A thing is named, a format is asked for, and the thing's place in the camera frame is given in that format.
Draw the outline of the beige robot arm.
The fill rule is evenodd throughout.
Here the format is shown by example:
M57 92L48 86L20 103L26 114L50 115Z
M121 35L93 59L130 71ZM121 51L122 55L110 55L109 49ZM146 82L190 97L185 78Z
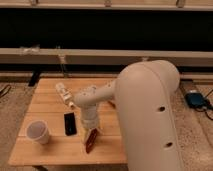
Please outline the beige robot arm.
M74 96L86 129L98 125L97 104L113 99L129 171L183 171L170 96L179 87L176 67L165 60L127 66L116 80Z

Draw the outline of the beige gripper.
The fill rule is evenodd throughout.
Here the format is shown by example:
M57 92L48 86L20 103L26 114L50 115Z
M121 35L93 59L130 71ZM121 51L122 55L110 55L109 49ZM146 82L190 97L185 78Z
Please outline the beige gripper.
M82 126L85 128L84 134L83 134L84 135L83 144L86 144L94 128L97 128L99 126L99 118L96 117L93 119L82 119L81 123L82 123Z

